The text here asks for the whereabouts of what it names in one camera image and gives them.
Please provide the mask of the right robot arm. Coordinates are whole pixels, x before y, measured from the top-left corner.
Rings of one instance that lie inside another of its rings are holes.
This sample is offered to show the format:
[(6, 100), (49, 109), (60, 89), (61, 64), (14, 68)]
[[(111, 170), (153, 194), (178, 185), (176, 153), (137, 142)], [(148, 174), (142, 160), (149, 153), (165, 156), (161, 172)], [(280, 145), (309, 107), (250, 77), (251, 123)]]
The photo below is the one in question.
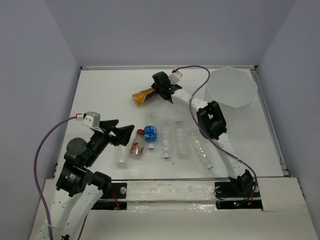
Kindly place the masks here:
[(257, 188), (257, 175), (254, 170), (236, 156), (227, 133), (227, 122), (216, 101), (204, 101), (185, 91), (172, 82), (173, 77), (182, 75), (175, 71), (171, 75), (160, 71), (152, 76), (151, 87), (164, 100), (190, 111), (191, 117), (201, 134), (219, 151), (226, 168), (230, 190), (234, 196), (253, 198)]

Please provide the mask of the red cap bottle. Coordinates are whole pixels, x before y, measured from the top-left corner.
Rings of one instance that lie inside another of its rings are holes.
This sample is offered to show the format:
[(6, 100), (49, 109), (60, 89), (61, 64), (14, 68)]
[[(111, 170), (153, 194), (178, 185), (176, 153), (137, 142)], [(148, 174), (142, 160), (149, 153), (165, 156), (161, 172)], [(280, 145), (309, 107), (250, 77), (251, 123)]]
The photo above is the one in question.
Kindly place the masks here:
[(144, 130), (138, 129), (130, 147), (130, 156), (135, 159), (141, 158), (144, 151), (144, 147)]

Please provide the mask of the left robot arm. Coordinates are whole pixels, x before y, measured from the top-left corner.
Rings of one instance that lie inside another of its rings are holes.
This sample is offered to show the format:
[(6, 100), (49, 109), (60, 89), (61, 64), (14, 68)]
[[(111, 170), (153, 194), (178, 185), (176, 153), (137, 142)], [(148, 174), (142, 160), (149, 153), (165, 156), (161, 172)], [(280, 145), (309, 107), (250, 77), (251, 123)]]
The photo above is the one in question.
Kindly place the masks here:
[(117, 127), (119, 120), (101, 121), (92, 112), (77, 114), (73, 119), (90, 128), (93, 135), (89, 142), (77, 137), (67, 144), (51, 206), (39, 191), (46, 220), (35, 237), (37, 240), (74, 240), (80, 236), (89, 211), (112, 188), (110, 176), (89, 168), (107, 145), (126, 146), (135, 128), (134, 125)]

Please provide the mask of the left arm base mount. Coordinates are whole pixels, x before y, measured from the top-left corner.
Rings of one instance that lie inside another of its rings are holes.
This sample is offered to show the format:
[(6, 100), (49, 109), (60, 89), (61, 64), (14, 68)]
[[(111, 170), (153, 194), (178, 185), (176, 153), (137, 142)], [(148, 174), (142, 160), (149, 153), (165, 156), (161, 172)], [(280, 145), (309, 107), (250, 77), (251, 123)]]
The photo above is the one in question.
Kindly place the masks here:
[(93, 205), (92, 210), (117, 211), (127, 209), (127, 183), (112, 182), (111, 189)]

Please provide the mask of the orange juice bottle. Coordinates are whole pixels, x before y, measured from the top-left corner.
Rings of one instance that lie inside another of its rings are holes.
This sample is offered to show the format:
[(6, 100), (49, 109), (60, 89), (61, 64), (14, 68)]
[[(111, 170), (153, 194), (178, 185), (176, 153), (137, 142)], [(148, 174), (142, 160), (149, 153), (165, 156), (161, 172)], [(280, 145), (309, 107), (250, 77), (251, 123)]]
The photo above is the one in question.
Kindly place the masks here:
[(132, 95), (133, 102), (137, 106), (142, 105), (145, 101), (147, 101), (153, 97), (153, 96), (150, 96), (151, 92), (152, 92), (152, 89), (149, 88), (149, 89), (134, 93)]

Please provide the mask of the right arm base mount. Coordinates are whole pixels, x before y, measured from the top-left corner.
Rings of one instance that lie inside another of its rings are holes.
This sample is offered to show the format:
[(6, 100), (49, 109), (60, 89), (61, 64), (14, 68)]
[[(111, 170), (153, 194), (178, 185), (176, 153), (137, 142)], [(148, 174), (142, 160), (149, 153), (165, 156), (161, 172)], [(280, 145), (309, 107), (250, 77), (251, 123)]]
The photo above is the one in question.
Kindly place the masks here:
[(242, 210), (242, 209), (263, 209), (259, 186), (255, 186), (255, 181), (250, 187), (241, 193), (234, 193), (231, 183), (218, 181), (214, 183), (213, 194), (216, 198), (216, 208), (218, 210)]

